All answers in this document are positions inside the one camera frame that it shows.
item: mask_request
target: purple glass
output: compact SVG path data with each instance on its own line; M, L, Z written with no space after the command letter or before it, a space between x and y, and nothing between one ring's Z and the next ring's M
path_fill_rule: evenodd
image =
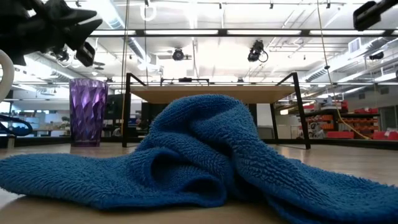
M69 81L69 91L72 146L100 146L108 85L76 78Z

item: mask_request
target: air duct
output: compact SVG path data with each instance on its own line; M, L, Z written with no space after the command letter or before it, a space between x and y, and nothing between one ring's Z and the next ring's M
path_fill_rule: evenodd
M103 20L112 29L124 29L126 27L112 0L91 0L91 5L99 14L101 14ZM127 37L126 41L130 49L137 55L141 63L150 63L150 57L146 55L144 49L138 44L135 38Z
M385 46L386 44L396 40L395 37L379 37L376 39L367 39L367 38L358 38L349 43L349 49L344 51L343 53L333 57L328 61L330 66L329 72L333 72L339 68L342 68L346 65L352 63L352 59L359 57L361 55L368 55L374 53L376 50ZM357 49L351 47L350 45L360 46ZM303 78L300 79L301 82L312 82L313 80L327 75L328 71L325 69L325 64L320 67L317 67L307 73Z

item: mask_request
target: yellow cable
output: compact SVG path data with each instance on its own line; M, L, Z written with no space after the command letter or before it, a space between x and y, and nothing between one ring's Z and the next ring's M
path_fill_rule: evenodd
M321 30L321 40L322 40L322 47L323 47L323 55L325 56L325 63L326 63L326 71L328 72L328 76L329 76L329 82L330 82L330 86L331 86L331 90L333 92L333 98L336 101L336 93L335 93L335 89L333 88L333 82L331 81L331 77L330 77L330 73L329 73L329 65L328 65L328 59L326 57L326 50L325 50L325 42L323 40L323 28L322 28L322 20L321 20L321 13L319 10L319 0L317 0L317 8L318 8L318 18L319 18L319 26L320 26L320 30ZM340 110L338 109L337 104L336 105L336 110L337 110L337 114L338 117L340 119L340 121L345 124L347 127L349 127L352 131L354 131L356 134L358 134L359 136L361 136L364 139L370 139L369 137L361 134L359 131L355 130L353 127L351 127L349 124L347 124L345 121L343 121L343 119L341 118L341 114L340 114Z

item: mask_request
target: spotlight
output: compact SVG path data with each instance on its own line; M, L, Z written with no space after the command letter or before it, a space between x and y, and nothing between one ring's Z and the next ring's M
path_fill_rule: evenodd
M379 52L377 54L369 56L370 60L379 60L379 59L382 59L382 58L384 58L384 53L383 52Z
M175 61L181 61L184 59L184 53L182 52L182 49L175 49L173 59Z
M260 60L260 56L263 53L267 55L267 59L265 61ZM264 50L264 44L262 43L262 40L256 40L255 41L255 43L253 44L253 47L250 49L249 56L248 56L248 61L249 62L260 61L262 63L268 61L268 54Z

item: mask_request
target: camera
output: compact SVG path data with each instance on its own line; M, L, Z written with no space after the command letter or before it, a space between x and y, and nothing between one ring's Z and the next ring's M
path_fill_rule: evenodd
M260 56L263 53L267 55L267 60L265 60L265 61L261 61L260 60ZM252 48L250 49L249 56L248 56L248 61L249 62L257 62L258 60L260 62L262 62L262 63L268 61L268 54L264 50L264 44L262 43L262 40L256 40L255 41L255 43L253 44Z

